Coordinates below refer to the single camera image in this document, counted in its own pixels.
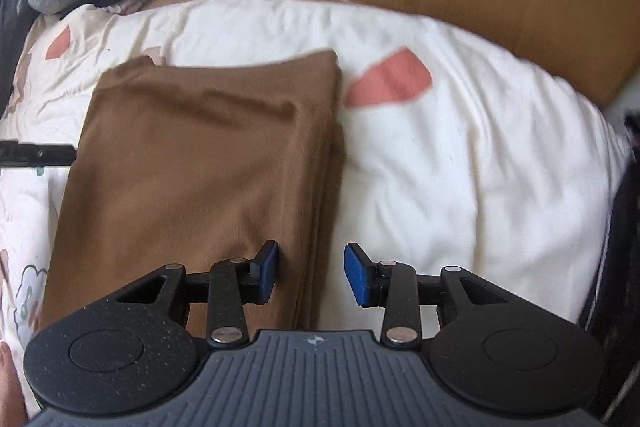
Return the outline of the person's left hand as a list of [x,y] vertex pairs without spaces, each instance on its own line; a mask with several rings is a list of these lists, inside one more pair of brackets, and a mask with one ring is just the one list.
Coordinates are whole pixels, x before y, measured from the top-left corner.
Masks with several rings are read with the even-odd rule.
[[4,427],[22,427],[28,422],[24,395],[11,349],[2,341],[0,362],[0,421]]

